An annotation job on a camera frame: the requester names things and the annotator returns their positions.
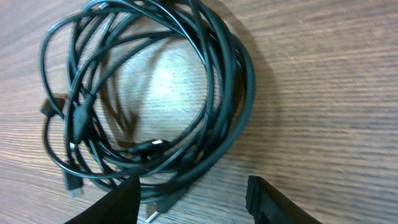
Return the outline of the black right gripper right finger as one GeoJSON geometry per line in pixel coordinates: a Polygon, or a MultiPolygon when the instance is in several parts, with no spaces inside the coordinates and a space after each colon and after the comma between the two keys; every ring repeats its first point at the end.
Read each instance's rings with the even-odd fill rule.
{"type": "Polygon", "coordinates": [[[246,209],[255,224],[321,224],[259,176],[248,177],[246,209]]]}

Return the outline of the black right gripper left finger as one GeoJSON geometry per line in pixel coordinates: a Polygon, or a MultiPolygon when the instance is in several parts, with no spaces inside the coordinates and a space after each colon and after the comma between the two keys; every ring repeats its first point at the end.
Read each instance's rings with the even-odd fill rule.
{"type": "Polygon", "coordinates": [[[132,175],[65,224],[136,224],[140,201],[140,180],[132,175]]]}

